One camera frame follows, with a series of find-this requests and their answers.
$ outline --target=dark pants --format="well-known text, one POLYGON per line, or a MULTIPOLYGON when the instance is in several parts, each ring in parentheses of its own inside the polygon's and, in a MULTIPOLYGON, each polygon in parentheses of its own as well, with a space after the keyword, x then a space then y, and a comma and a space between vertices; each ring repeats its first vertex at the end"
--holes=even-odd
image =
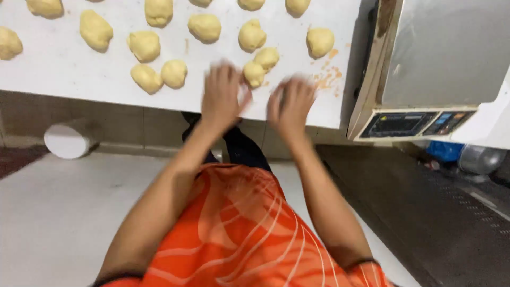
MULTIPOLYGON (((195 125, 191 125, 183 133, 183 142, 186 141, 191 134, 195 125)), ((241 132, 238 127, 231 128, 223 135, 226 142, 226 149, 230 157, 231 163, 243 164, 251 168, 261 168, 271 172, 271 168, 267 163, 267 159, 260 150, 259 146, 241 132)), ((218 162, 211 151, 206 156, 204 163, 218 162)))

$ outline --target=hand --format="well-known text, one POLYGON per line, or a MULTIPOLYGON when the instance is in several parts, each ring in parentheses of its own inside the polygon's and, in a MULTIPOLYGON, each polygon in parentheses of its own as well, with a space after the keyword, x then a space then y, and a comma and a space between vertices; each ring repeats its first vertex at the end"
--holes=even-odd
POLYGON ((269 98, 267 116, 269 124, 282 139, 291 143, 306 137, 304 128, 308 112, 315 102, 316 87, 301 77, 282 82, 269 98))
POLYGON ((236 124, 237 118, 251 102, 251 90, 247 89, 241 103, 237 94, 243 83, 242 72, 228 62, 211 66, 206 75, 202 99, 202 123, 216 135, 221 135, 236 124))

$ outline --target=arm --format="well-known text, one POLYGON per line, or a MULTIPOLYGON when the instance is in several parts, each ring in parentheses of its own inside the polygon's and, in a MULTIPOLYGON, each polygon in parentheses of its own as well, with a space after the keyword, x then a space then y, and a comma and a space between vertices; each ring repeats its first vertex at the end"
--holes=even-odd
POLYGON ((251 100, 248 92, 238 104, 240 79, 241 72, 227 63, 212 67, 206 75, 200 122, 125 217, 96 282, 119 273, 145 273, 159 244, 186 207, 191 185, 210 147, 235 124, 251 100))
POLYGON ((289 147, 301 177, 307 209, 330 255, 341 267, 371 258, 372 253, 349 204, 322 165, 305 133, 316 88, 299 78, 283 83, 268 103, 270 124, 289 147), (281 107, 282 92, 285 91, 281 107))

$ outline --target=white floor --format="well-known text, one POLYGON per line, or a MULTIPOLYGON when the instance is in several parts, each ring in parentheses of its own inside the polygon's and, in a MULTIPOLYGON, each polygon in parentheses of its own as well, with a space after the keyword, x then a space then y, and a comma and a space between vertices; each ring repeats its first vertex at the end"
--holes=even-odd
MULTIPOLYGON (((95 278, 119 224, 166 160, 92 154, 48 155, 0 180, 0 286, 86 286, 95 278)), ((296 212, 310 226, 295 166, 272 164, 296 212)), ((419 286, 360 219, 387 276, 419 286)))

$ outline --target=orange shirt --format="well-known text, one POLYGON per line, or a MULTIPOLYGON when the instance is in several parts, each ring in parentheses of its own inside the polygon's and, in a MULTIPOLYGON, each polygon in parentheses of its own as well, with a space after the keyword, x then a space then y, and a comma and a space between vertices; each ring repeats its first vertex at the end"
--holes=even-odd
POLYGON ((191 197, 145 276, 104 286, 392 286, 374 261, 340 268, 265 170, 204 165, 191 197))

